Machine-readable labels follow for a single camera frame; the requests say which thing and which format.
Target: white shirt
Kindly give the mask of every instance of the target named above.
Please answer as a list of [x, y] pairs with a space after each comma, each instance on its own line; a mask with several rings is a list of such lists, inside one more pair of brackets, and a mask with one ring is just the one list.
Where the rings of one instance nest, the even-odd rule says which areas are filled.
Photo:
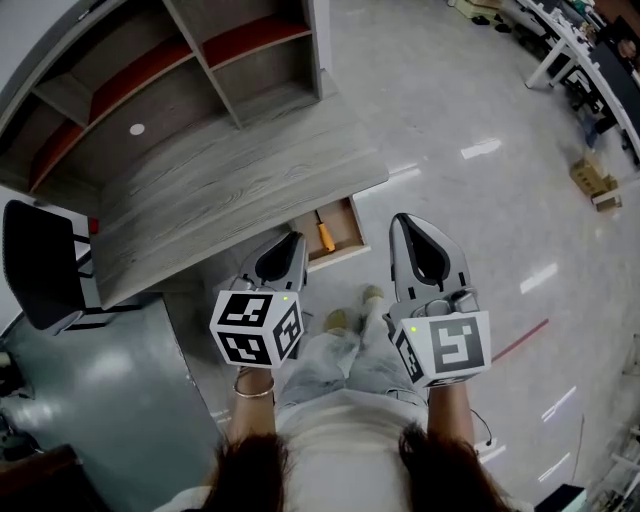
[[[402, 430], [427, 411], [382, 395], [340, 390], [278, 413], [287, 439], [285, 510], [407, 512], [408, 474], [398, 454]], [[178, 494], [156, 512], [200, 508], [208, 487]]]

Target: desk leg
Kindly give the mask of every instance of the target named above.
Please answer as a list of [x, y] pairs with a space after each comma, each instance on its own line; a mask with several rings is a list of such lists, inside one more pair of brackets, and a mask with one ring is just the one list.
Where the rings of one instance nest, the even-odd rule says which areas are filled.
[[551, 49], [549, 55], [547, 55], [545, 59], [540, 63], [540, 65], [536, 68], [536, 70], [533, 72], [533, 75], [531, 75], [529, 79], [524, 83], [524, 85], [526, 85], [529, 89], [535, 87], [536, 82], [538, 81], [542, 73], [545, 73], [547, 69], [549, 69], [551, 63], [558, 58], [566, 45], [567, 43], [564, 42], [564, 39], [560, 39]]
[[551, 87], [555, 87], [556, 85], [558, 85], [558, 83], [560, 82], [560, 80], [562, 80], [565, 76], [567, 76], [567, 74], [569, 73], [569, 71], [571, 71], [574, 66], [576, 65], [578, 59], [576, 59], [575, 57], [573, 59], [571, 59], [569, 62], [567, 62], [564, 67], [558, 71], [556, 73], [556, 76], [554, 76], [551, 81], [549, 82], [549, 85]]

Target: light blue jeans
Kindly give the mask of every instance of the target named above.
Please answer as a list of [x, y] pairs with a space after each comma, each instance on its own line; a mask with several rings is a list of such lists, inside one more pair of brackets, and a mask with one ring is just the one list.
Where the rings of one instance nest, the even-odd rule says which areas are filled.
[[[382, 318], [386, 312], [384, 299], [373, 297], [364, 308], [366, 321], [361, 336], [333, 329], [307, 342], [298, 359], [298, 368], [280, 393], [279, 409], [344, 388], [386, 395], [420, 407], [426, 405], [389, 340], [389, 330]], [[345, 375], [340, 363], [356, 350], [356, 357]]]

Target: red tape line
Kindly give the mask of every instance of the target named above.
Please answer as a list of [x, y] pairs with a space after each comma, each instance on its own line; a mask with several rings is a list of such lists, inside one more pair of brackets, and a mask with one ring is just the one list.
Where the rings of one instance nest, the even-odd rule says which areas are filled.
[[549, 319], [545, 318], [542, 322], [540, 322], [533, 329], [531, 329], [528, 333], [526, 333], [522, 338], [519, 338], [518, 340], [514, 341], [511, 345], [509, 345], [507, 348], [505, 348], [502, 352], [499, 352], [496, 356], [494, 356], [494, 358], [491, 360], [491, 362], [495, 363], [501, 357], [506, 356], [514, 348], [516, 348], [518, 345], [521, 345], [522, 343], [527, 341], [531, 336], [533, 336], [535, 333], [537, 333], [540, 329], [542, 329], [548, 323], [549, 323]]

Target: white desk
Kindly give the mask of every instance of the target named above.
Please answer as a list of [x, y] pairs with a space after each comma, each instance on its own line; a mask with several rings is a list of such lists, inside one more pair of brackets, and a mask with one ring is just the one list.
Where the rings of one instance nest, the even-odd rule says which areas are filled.
[[[547, 55], [547, 57], [540, 63], [533, 74], [526, 80], [525, 85], [530, 89], [534, 87], [540, 80], [540, 77], [546, 73], [547, 69], [549, 69], [549, 66], [553, 61], [555, 61], [556, 58], [565, 50], [569, 50], [573, 55], [573, 58], [549, 81], [549, 84], [551, 86], [556, 85], [562, 78], [564, 78], [574, 65], [578, 64], [598, 88], [598, 91], [600, 91], [600, 94], [611, 109], [611, 112], [618, 121], [618, 124], [626, 130], [629, 135], [631, 145], [633, 146], [636, 154], [640, 156], [640, 137], [638, 136], [638, 132], [636, 132], [635, 128], [631, 124], [629, 116], [620, 104], [616, 95], [611, 90], [609, 83], [605, 80], [604, 76], [602, 76], [602, 73], [600, 73], [598, 64], [594, 63], [590, 59], [589, 44], [578, 41], [578, 37], [574, 33], [571, 24], [564, 19], [562, 15], [557, 16], [559, 13], [557, 9], [553, 14], [549, 14], [544, 11], [542, 4], [538, 5], [533, 0], [517, 1], [523, 7], [535, 12], [558, 36], [558, 42], [556, 45], [551, 49], [549, 55]], [[616, 190], [598, 196], [597, 198], [594, 198], [592, 202], [593, 204], [601, 203], [619, 195], [623, 189], [628, 190], [635, 187], [640, 187], [640, 176], [631, 176], [627, 179], [619, 180], [619, 187]]]

